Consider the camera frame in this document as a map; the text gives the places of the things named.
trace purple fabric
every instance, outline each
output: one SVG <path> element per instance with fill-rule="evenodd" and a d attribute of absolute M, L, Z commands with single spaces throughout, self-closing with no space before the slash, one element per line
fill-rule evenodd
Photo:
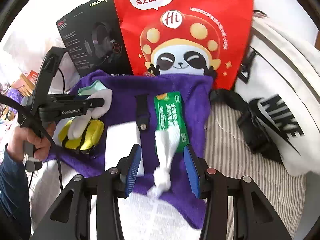
<path fill-rule="evenodd" d="M 13 99 L 14 101 L 18 102 L 19 104 L 21 104 L 21 101 L 23 99 L 23 96 L 19 92 L 19 90 L 14 89 L 14 88 L 10 88 L 6 96 Z M 18 112 L 16 109 L 14 109 L 12 107 L 9 107 L 9 109 L 11 111 L 13 111 L 15 114 Z"/>
<path fill-rule="evenodd" d="M 166 92 L 180 91 L 183 99 L 184 120 L 187 126 L 190 144 L 196 155 L 203 157 L 205 131 L 204 125 L 210 111 L 208 93 L 212 87 L 212 78 L 208 76 L 194 76 L 184 74 L 161 75 L 155 78 L 141 76 L 111 77 L 101 70 L 97 70 L 83 77 L 71 90 L 77 93 L 79 88 L 89 86 L 100 80 L 107 88 L 113 91 L 110 110 L 100 120 L 105 127 L 110 125 L 135 121 L 135 95 L 148 94 L 148 108 L 151 114 L 150 129 L 141 132 L 142 156 L 144 177 L 136 179 L 134 192 L 146 195 L 154 185 L 153 172 L 159 166 L 155 154 L 155 130 L 157 125 L 154 96 Z M 99 144 L 96 147 L 96 158 L 87 158 L 61 149 L 61 160 L 70 165 L 85 177 L 100 175 L 104 171 L 106 146 L 104 130 Z M 47 160 L 56 158 L 56 153 L 50 150 Z M 161 195 L 161 199 L 172 204 L 193 228 L 201 228 L 204 221 L 205 203 L 196 199 L 191 192 L 183 154 L 174 156 L 171 167 L 171 189 Z"/>

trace yellow pouch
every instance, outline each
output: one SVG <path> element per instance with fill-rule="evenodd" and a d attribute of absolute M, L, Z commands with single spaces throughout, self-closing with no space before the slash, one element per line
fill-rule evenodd
<path fill-rule="evenodd" d="M 104 124 L 100 120 L 91 119 L 84 129 L 82 136 L 75 140 L 68 139 L 68 130 L 72 120 L 62 128 L 58 139 L 63 148 L 73 150 L 76 153 L 90 154 L 98 144 L 104 130 Z"/>

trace headphones image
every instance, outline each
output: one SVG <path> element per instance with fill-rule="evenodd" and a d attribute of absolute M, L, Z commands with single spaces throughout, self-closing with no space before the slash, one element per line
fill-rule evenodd
<path fill-rule="evenodd" d="M 92 42 L 95 49 L 95 54 L 98 58 L 108 59 L 110 63 L 113 58 L 121 55 L 122 46 L 111 38 L 111 28 L 103 23 L 96 22 L 92 30 Z"/>

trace dark blue sleeve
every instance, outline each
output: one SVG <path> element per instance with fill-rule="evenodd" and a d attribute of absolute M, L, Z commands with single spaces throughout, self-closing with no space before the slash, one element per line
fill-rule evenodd
<path fill-rule="evenodd" d="M 0 166 L 0 203 L 8 216 L 13 213 L 15 227 L 20 229 L 21 238 L 29 239 L 31 217 L 28 177 L 24 165 L 10 158 L 7 146 Z"/>

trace light green cloth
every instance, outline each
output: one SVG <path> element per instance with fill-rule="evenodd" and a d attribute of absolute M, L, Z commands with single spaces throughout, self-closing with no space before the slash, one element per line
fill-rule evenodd
<path fill-rule="evenodd" d="M 103 90 L 103 89 L 106 89 L 106 87 L 101 83 L 100 80 L 96 80 L 95 82 L 93 82 L 92 85 L 90 85 L 88 87 L 80 88 L 78 90 L 78 94 L 80 96 L 91 96 L 95 92 Z"/>

